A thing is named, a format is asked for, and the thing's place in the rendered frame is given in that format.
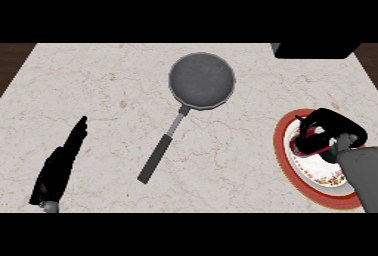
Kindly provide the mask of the red-rimmed floral white plate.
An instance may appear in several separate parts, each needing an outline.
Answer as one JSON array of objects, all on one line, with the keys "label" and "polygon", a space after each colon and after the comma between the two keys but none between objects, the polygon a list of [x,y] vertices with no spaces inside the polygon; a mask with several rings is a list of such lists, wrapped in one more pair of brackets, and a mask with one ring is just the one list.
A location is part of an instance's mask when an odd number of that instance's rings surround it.
[{"label": "red-rimmed floral white plate", "polygon": [[352,210],[360,207],[360,201],[347,180],[319,183],[321,176],[325,181],[331,175],[343,176],[340,166],[329,164],[319,155],[306,158],[296,156],[290,148],[290,141],[300,132],[300,120],[296,116],[306,118],[312,112],[312,109],[297,109],[281,118],[273,134],[276,160],[293,186],[315,203],[331,209]]}]

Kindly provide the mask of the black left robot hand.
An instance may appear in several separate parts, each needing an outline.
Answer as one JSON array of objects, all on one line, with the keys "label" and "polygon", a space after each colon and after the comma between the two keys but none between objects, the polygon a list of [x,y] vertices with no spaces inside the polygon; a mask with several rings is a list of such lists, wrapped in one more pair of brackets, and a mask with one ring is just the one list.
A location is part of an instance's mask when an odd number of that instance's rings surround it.
[{"label": "black left robot hand", "polygon": [[83,116],[71,130],[65,144],[55,149],[44,161],[30,197],[31,205],[61,201],[86,136],[87,117]]}]

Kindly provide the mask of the grey frying pan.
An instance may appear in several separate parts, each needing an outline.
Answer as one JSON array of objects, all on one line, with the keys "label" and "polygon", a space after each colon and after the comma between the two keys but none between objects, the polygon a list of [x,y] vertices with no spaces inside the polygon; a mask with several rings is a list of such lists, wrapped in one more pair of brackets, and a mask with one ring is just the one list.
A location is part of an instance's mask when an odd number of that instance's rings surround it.
[{"label": "grey frying pan", "polygon": [[169,88],[180,102],[177,117],[149,156],[138,180],[146,184],[166,154],[173,134],[191,110],[207,111],[223,105],[235,91],[235,73],[226,60],[211,53],[191,53],[174,63]]}]

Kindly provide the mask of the black appliance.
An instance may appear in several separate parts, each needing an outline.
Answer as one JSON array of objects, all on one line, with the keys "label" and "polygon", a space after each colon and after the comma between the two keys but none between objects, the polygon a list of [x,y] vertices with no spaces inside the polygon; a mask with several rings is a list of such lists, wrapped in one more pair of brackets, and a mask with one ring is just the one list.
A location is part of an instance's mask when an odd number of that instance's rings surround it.
[{"label": "black appliance", "polygon": [[344,59],[359,43],[272,43],[278,59]]}]

